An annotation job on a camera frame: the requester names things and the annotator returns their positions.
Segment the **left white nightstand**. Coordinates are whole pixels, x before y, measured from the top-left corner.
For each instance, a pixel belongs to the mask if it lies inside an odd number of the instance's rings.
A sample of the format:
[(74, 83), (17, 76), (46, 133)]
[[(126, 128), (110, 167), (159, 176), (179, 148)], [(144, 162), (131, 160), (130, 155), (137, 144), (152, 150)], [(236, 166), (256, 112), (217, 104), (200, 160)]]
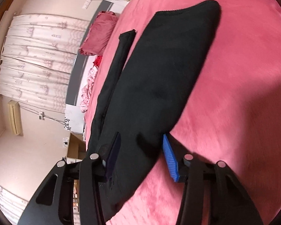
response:
[(84, 113), (81, 112), (80, 107), (66, 104), (64, 129), (73, 133), (83, 134), (84, 125)]

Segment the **black pants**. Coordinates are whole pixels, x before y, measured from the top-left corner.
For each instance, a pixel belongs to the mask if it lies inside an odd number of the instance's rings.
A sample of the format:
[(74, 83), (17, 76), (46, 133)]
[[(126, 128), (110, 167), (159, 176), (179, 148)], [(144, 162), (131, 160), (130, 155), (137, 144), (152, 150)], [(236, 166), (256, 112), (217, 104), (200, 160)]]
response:
[(162, 139), (178, 122), (205, 62), (221, 8), (207, 0), (155, 13), (131, 52), (126, 34), (98, 96), (88, 153), (121, 146), (112, 177), (100, 185), (104, 219), (115, 216), (154, 167)]

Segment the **wooden desk with drawers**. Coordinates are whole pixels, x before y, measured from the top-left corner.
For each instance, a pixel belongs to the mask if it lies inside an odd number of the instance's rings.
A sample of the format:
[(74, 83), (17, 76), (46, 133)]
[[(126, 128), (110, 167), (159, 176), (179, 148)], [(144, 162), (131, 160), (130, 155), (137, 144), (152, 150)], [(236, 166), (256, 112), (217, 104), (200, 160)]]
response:
[(68, 141), (68, 149), (66, 155), (66, 162), (68, 164), (82, 161), (86, 156), (86, 143), (83, 135), (77, 133), (70, 133)]

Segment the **patterned white curtain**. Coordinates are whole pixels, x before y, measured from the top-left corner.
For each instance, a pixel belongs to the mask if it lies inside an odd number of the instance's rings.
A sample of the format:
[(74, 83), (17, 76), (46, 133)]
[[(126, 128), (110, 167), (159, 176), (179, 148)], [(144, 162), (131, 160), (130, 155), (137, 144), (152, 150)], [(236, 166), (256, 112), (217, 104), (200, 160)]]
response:
[(0, 55), (0, 95), (64, 113), (76, 54), (89, 22), (77, 18), (15, 16)]

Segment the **dark red pillow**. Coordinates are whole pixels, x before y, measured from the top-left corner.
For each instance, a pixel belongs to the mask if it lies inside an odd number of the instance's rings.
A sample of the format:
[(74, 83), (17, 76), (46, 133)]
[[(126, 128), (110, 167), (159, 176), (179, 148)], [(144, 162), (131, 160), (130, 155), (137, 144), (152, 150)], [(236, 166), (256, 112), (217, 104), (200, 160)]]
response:
[(80, 54), (102, 56), (117, 21), (118, 16), (114, 12), (100, 11), (79, 48)]

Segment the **pink bed blanket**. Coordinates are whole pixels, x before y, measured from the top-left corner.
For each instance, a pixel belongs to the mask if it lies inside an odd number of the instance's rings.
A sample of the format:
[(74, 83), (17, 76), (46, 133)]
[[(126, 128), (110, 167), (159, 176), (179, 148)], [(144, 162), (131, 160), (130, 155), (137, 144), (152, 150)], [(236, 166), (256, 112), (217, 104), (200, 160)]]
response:
[[(141, 34), (157, 11), (202, 1), (131, 0), (103, 55), (85, 115), (87, 135), (119, 35)], [(225, 161), (269, 224), (281, 210), (281, 7), (276, 0), (216, 1), (221, 19), (214, 42), (171, 134), (201, 157)]]

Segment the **pink floral garment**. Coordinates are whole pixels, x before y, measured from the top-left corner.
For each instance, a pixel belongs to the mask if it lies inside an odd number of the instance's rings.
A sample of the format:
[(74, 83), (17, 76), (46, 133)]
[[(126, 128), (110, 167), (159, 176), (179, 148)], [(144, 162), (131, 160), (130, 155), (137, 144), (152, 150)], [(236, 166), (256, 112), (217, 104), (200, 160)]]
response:
[(81, 90), (82, 101), (80, 103), (80, 109), (82, 113), (85, 113), (88, 109), (97, 72), (98, 67), (96, 65), (92, 66), (92, 68), (88, 71), (87, 84)]

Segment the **red garment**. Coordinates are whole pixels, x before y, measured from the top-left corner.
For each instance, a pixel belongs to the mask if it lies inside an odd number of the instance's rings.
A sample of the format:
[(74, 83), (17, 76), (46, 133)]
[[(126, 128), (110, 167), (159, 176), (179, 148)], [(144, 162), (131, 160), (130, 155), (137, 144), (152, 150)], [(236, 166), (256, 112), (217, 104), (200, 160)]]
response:
[(101, 61), (102, 61), (102, 56), (98, 55), (93, 62), (94, 66), (96, 66), (98, 68), (101, 64)]

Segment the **air conditioner unit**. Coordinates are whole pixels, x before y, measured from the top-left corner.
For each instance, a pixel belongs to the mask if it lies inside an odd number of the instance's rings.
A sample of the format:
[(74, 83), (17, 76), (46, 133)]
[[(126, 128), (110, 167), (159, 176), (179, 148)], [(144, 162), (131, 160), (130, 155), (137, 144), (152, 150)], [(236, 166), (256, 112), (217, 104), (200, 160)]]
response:
[(10, 100), (8, 106), (8, 118), (11, 131), (14, 135), (22, 135), (22, 121), (21, 121), (21, 110), (20, 104), (14, 100)]

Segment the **grey white headboard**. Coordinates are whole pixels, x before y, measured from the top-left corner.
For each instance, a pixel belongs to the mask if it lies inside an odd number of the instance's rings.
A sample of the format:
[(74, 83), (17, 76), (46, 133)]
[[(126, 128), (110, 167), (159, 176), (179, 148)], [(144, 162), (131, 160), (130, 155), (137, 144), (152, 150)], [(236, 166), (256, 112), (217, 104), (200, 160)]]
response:
[[(99, 14), (99, 12), (109, 11), (111, 9), (111, 7), (113, 6), (113, 4), (114, 3), (112, 1), (106, 1), (106, 0), (103, 0), (100, 3), (99, 7), (95, 11), (95, 14), (93, 15), (91, 21), (88, 24), (88, 27), (86, 29), (85, 34), (83, 35), (83, 39), (81, 41), (80, 46), (86, 39), (88, 31), (89, 31), (92, 23), (94, 22), (95, 18)], [(73, 64), (73, 68), (71, 71), (71, 75), (70, 75), (65, 104), (76, 106), (76, 103), (78, 101), (79, 91), (80, 91), (81, 80), (83, 78), (87, 60), (88, 60), (88, 56), (80, 54), (79, 51), (77, 52), (75, 61)]]

